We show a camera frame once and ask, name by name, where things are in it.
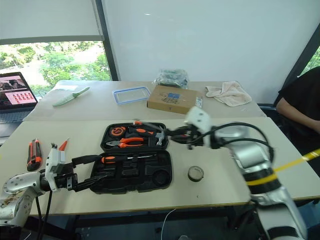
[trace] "laptop keyboard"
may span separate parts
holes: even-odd
[[[0,124],[9,124],[22,122],[22,120],[29,114],[29,111],[9,112],[0,114]]]

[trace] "white table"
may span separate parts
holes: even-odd
[[[287,140],[277,126],[267,117],[237,118],[238,121],[254,124],[261,128],[275,147],[274,167],[279,167],[301,155]],[[234,119],[215,118],[213,124],[223,124]],[[83,155],[100,154],[100,142],[106,127],[110,124],[125,121],[114,120],[82,120],[82,121],[26,121],[0,147],[1,168],[0,183],[9,177],[26,172],[28,143],[34,138],[41,141],[43,158],[48,155],[51,142],[60,145],[70,138],[66,147],[67,163],[71,158]],[[182,119],[161,120],[170,129],[183,125]],[[252,137],[259,135],[252,131]],[[170,142],[167,148],[172,158],[173,179],[167,189],[127,194],[95,194],[86,189],[80,192],[62,189],[54,193],[50,214],[88,214],[119,211],[156,210],[172,208],[225,206],[244,203],[249,200],[249,191],[230,158],[226,148],[209,149],[195,147],[187,150],[185,145]],[[200,166],[204,170],[204,178],[200,182],[188,179],[190,166]],[[79,182],[90,177],[93,163],[78,165],[74,171]],[[280,181],[288,188],[295,199],[315,198],[320,196],[320,178],[308,163],[291,167],[279,172]],[[48,193],[39,198],[41,211],[47,206]],[[32,215],[37,214],[34,203]]]
[[[265,117],[266,115],[252,101],[245,105],[230,107],[213,98],[205,96],[205,86],[220,87],[219,81],[197,81],[190,82],[189,89],[203,93],[203,109],[212,118],[245,118]],[[57,100],[76,92],[84,87],[90,90],[77,97],[77,99],[59,106],[52,107]],[[65,121],[65,120],[132,120],[141,119],[184,119],[184,114],[161,111],[147,108],[147,101],[133,102],[124,105],[117,105],[112,91],[132,87],[145,86],[150,92],[154,85],[145,81],[59,81],[40,102],[33,112],[25,118],[25,121]]]

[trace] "person's arm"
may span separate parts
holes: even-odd
[[[291,119],[299,124],[305,125],[308,128],[315,130],[320,134],[320,121],[314,120],[302,112],[298,111],[295,107],[291,106],[284,98],[281,98],[276,105],[276,111],[283,116]]]

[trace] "tool case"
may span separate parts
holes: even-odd
[[[162,123],[151,124],[166,129]],[[171,157],[165,150],[168,137],[165,136],[157,145],[159,139],[155,137],[156,133],[156,130],[140,122],[109,125],[100,145],[104,153],[100,154],[101,160],[94,162],[90,176],[103,178],[90,189],[97,194],[125,194],[128,191],[149,192],[167,188],[172,181]],[[137,146],[113,144],[121,139],[137,138],[143,138],[143,141],[125,143]]]

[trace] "cardboard box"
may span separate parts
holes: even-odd
[[[146,106],[178,114],[186,114],[194,106],[202,108],[203,95],[199,91],[181,89],[176,87],[155,87]]]

